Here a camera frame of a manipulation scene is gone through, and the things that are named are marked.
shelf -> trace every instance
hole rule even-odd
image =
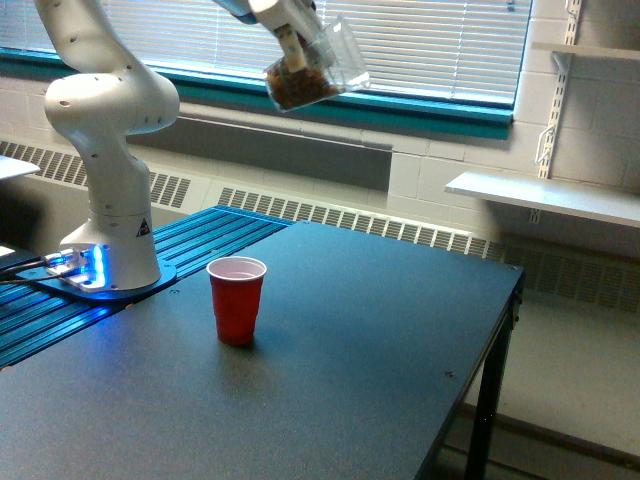
[[[640,50],[622,50],[618,48],[587,47],[582,45],[563,45],[561,43],[543,42],[533,42],[531,48],[536,50],[549,50],[553,53],[578,55],[581,57],[640,61]]]
[[[19,177],[30,173],[39,172],[40,169],[33,163],[23,162],[0,155],[0,180]]]
[[[640,195],[526,175],[466,172],[445,190],[519,207],[640,227]]]

cup rim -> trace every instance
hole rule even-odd
[[[260,275],[255,275],[251,278],[230,278],[230,277],[225,277],[224,275],[220,275],[220,274],[216,274],[213,273],[211,271],[211,267],[216,264],[216,263],[222,263],[225,261],[229,261],[231,259],[236,259],[236,260],[248,260],[250,262],[252,262],[254,265],[259,266],[262,269],[262,273]],[[211,262],[209,262],[207,264],[207,273],[209,274],[210,277],[212,278],[216,278],[218,280],[225,280],[228,282],[253,282],[255,280],[258,280],[260,278],[263,278],[266,274],[267,274],[268,268],[267,266],[261,262],[260,260],[258,260],[257,258],[252,258],[252,257],[222,257],[222,258],[216,258],[215,260],[212,260]]]

red cup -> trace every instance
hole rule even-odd
[[[207,265],[218,339],[228,345],[253,341],[267,266],[248,257],[225,257]]]

clear plastic cup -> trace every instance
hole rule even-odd
[[[342,17],[327,25],[304,55],[302,70],[290,72],[284,58],[265,70],[269,95],[282,112],[371,85],[353,31]]]

window blinds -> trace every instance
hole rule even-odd
[[[324,22],[344,15],[373,91],[510,105],[532,0],[316,0]],[[261,77],[280,56],[261,26],[211,0],[103,0],[123,41],[151,65]],[[51,50],[32,0],[0,0],[0,45]]]

